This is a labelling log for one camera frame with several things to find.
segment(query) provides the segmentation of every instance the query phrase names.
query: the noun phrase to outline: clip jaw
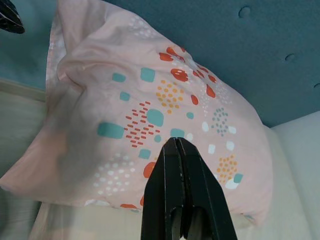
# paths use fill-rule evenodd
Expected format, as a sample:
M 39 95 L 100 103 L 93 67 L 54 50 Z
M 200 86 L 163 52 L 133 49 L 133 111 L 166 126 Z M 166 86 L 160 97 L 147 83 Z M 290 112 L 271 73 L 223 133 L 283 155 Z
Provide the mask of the clip jaw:
M 222 188 L 184 138 L 162 147 L 144 191 L 141 240 L 237 240 Z

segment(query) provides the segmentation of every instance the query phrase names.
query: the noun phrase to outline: black clip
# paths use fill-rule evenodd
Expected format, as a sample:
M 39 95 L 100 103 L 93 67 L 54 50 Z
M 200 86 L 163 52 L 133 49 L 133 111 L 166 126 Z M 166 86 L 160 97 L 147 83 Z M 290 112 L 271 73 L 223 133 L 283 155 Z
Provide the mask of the black clip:
M 141 240 L 237 240 L 222 188 L 184 138 L 162 147 L 144 191 Z

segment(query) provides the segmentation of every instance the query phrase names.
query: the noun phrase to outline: patterned pillowcase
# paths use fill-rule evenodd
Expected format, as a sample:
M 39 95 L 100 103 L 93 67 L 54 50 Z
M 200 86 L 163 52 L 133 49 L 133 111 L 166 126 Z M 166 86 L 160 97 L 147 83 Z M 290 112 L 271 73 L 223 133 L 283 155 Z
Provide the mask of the patterned pillowcase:
M 162 145 L 183 137 L 232 213 L 257 224 L 266 217 L 272 161 L 256 111 L 139 16 L 102 1 L 59 1 L 47 93 L 44 127 L 1 178 L 4 188 L 49 203 L 140 210 Z

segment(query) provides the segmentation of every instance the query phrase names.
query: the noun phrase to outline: teal fabric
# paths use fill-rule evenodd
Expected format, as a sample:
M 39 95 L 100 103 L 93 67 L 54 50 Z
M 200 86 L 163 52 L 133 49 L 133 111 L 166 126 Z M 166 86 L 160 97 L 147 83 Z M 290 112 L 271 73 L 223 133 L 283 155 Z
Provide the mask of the teal fabric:
M 320 0 L 108 0 L 144 18 L 242 94 L 269 127 L 320 110 Z M 45 88 L 55 0 L 15 0 L 26 33 L 0 31 L 0 78 Z M 151 72 L 143 79 L 152 80 Z

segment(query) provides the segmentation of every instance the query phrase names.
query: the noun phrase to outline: button tufting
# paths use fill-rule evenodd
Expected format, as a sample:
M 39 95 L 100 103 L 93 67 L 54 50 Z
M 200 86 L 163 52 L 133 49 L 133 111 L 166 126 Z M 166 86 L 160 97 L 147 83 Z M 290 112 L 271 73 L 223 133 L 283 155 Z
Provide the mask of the button tufting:
M 291 62 L 295 58 L 296 58 L 296 55 L 294 53 L 291 53 L 291 54 L 287 55 L 284 60 L 287 62 Z
M 248 6 L 244 6 L 243 8 L 240 9 L 239 11 L 239 18 L 243 19 L 246 18 L 250 15 L 251 9 Z

